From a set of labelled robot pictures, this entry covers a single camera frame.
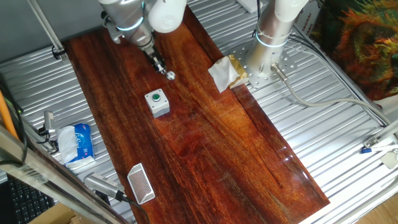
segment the colorful fabric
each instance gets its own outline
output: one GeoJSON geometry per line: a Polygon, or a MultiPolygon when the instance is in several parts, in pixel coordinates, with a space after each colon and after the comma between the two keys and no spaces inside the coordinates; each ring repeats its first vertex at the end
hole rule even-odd
{"type": "Polygon", "coordinates": [[[398,0],[326,0],[312,38],[371,100],[398,94],[398,0]]]}

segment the metal mounting plate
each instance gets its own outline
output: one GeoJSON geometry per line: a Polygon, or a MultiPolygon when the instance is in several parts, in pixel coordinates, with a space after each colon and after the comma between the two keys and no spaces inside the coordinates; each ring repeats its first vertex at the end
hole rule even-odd
{"type": "MultiPolygon", "coordinates": [[[[250,47],[252,46],[252,42],[248,42],[242,45],[239,45],[233,49],[231,49],[228,54],[229,55],[234,55],[235,58],[237,58],[244,69],[247,71],[249,74],[249,82],[251,83],[252,86],[255,88],[261,88],[264,87],[268,84],[271,84],[272,81],[278,80],[279,77],[275,74],[260,74],[258,72],[252,71],[251,69],[247,68],[245,65],[245,58],[246,54],[248,53],[250,47]]],[[[296,71],[297,66],[295,62],[287,55],[287,53],[284,51],[282,53],[282,65],[279,67],[282,69],[283,72],[285,72],[286,75],[293,73],[296,71]]]]}

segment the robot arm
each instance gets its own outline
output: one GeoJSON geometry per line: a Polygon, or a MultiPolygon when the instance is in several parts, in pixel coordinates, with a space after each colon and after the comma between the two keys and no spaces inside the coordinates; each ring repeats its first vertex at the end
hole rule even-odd
{"type": "Polygon", "coordinates": [[[105,25],[115,43],[123,37],[146,53],[157,72],[166,73],[164,59],[155,47],[152,28],[174,31],[182,22],[187,0],[98,0],[110,20],[105,25]]]}
{"type": "Polygon", "coordinates": [[[253,75],[270,75],[271,65],[281,63],[294,20],[307,2],[308,0],[270,0],[259,18],[256,39],[245,58],[253,75]]]}
{"type": "Polygon", "coordinates": [[[293,21],[308,0],[276,0],[275,15],[282,22],[293,21]]]}

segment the white push button box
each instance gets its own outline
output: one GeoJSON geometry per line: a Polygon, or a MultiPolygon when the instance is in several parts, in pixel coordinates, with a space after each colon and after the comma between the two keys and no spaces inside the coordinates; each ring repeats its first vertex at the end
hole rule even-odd
{"type": "Polygon", "coordinates": [[[145,100],[147,101],[148,107],[154,115],[154,118],[158,118],[159,116],[170,112],[169,100],[162,89],[146,94],[145,100]]]}

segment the silver metal rail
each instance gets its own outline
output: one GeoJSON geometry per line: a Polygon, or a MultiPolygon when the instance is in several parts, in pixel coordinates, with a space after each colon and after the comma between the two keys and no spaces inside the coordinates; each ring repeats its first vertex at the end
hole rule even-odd
{"type": "MultiPolygon", "coordinates": [[[[44,12],[40,8],[37,0],[27,0],[30,7],[32,8],[33,12],[35,13],[37,19],[39,20],[40,24],[42,25],[45,33],[51,40],[51,43],[54,45],[54,53],[64,52],[65,49],[63,48],[60,39],[55,34],[54,30],[52,29],[50,22],[47,20],[44,12]]],[[[66,54],[61,54],[61,59],[68,60],[68,56],[66,54]]]]}
{"type": "MultiPolygon", "coordinates": [[[[27,148],[25,164],[2,165],[8,174],[65,204],[95,223],[127,223],[108,204],[102,201],[69,170],[47,152],[32,143],[27,148]]],[[[21,162],[24,145],[0,126],[0,158],[21,162]]]]}

